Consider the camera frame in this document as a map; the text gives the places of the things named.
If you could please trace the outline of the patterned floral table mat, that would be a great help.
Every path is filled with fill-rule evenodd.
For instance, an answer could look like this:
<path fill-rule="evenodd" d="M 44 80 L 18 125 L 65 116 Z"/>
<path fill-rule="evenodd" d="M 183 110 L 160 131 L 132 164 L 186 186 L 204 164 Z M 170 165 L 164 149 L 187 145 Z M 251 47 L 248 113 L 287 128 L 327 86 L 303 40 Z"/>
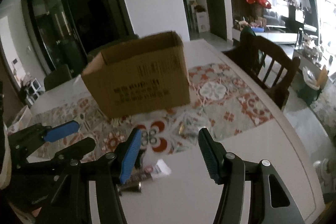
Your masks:
<path fill-rule="evenodd" d="M 239 135 L 273 118 L 247 83 L 225 63 L 193 67 L 189 70 L 189 78 L 189 105 L 113 119 L 102 113 L 82 80 L 76 78 L 49 93 L 55 103 L 42 105 L 37 102 L 33 107 L 23 108 L 7 132 L 13 134 L 37 123 L 55 127 L 77 121 L 78 132 L 54 144 L 44 144 L 35 156 L 52 158 L 58 150 L 91 137 L 96 141 L 96 148 L 85 157 L 86 161 L 91 161 L 114 151 L 133 128 L 139 128 L 142 150 L 147 157 L 157 158 L 196 146 L 197 136 L 177 133 L 177 119 L 185 112 L 207 117 L 211 123 L 208 130 L 217 141 Z"/>

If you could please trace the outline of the brown cardboard box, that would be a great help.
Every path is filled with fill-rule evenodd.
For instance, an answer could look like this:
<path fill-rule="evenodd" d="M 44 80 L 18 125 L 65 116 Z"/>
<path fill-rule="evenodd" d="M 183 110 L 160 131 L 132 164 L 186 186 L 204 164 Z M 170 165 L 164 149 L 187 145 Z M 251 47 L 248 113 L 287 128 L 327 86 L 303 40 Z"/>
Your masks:
<path fill-rule="evenodd" d="M 183 41 L 174 31 L 101 50 L 81 78 L 110 119 L 190 103 Z"/>

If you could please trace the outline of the white and dark snack sachet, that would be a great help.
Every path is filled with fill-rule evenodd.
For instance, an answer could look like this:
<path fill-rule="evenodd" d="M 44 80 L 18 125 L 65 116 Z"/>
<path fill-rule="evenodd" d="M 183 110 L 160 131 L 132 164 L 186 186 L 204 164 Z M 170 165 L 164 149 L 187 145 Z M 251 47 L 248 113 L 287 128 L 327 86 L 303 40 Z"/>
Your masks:
<path fill-rule="evenodd" d="M 117 186 L 117 190 L 120 196 L 128 192 L 141 193 L 144 182 L 170 175 L 171 168 L 162 159 L 159 159 L 155 165 L 148 165 L 142 170 L 134 171 L 126 182 Z"/>

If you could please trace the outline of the white box in hallway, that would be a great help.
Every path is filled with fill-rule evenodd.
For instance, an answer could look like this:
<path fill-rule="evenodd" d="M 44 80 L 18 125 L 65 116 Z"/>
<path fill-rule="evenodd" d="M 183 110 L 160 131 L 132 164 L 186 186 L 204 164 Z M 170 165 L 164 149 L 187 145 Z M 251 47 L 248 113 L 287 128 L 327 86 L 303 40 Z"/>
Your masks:
<path fill-rule="evenodd" d="M 208 32 L 210 30 L 209 18 L 207 12 L 197 12 L 197 29 L 199 33 Z"/>

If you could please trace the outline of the dark wooden chair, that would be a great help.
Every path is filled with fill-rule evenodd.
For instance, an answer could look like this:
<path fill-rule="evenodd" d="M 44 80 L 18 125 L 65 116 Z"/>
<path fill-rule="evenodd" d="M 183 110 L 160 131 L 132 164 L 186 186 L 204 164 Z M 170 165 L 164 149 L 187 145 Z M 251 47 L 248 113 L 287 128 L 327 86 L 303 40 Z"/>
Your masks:
<path fill-rule="evenodd" d="M 240 32 L 237 46 L 223 53 L 251 77 L 280 109 L 285 107 L 289 87 L 301 62 L 299 57 L 291 59 L 280 46 L 257 36 L 248 26 Z"/>

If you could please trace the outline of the white low tv cabinet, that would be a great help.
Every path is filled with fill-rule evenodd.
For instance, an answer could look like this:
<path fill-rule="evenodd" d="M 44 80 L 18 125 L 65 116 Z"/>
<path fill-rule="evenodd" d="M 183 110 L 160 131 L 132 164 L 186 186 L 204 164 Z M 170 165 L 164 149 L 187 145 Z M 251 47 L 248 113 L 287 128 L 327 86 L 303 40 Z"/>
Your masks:
<path fill-rule="evenodd" d="M 295 44 L 297 42 L 297 33 L 291 32 L 286 26 L 267 25 L 264 28 L 252 28 L 252 31 L 256 36 L 262 36 L 276 44 Z"/>

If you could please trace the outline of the dark upholstered chair back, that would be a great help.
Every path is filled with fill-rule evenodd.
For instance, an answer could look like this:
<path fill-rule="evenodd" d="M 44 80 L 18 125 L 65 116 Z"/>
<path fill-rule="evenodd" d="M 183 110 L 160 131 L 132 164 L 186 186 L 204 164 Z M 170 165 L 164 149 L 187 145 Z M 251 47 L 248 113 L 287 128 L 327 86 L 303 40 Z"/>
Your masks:
<path fill-rule="evenodd" d="M 68 65 L 64 64 L 44 78 L 45 91 L 52 90 L 72 79 Z"/>

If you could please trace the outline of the green bin with bag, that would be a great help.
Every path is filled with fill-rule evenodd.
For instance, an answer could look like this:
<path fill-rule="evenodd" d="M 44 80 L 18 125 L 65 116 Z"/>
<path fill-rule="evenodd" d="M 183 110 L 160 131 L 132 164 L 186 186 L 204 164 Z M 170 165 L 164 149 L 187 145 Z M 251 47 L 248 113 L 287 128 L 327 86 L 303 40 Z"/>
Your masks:
<path fill-rule="evenodd" d="M 326 69 L 326 65 L 323 66 L 317 78 L 308 67 L 303 67 L 302 75 L 304 85 L 299 89 L 297 95 L 299 98 L 304 100 L 307 106 L 310 106 L 314 101 L 316 101 L 322 93 L 322 90 L 327 83 L 327 74 L 328 70 Z"/>

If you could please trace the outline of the white gold-ended snack packet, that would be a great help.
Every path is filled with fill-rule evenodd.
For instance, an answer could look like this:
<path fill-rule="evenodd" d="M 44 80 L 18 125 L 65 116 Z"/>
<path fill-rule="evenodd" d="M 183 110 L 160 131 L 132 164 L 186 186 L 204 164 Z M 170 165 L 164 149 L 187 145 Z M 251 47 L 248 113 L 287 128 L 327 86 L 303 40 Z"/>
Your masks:
<path fill-rule="evenodd" d="M 177 119 L 177 133 L 180 136 L 198 136 L 202 128 L 209 128 L 211 125 L 207 117 L 198 113 L 185 112 Z"/>

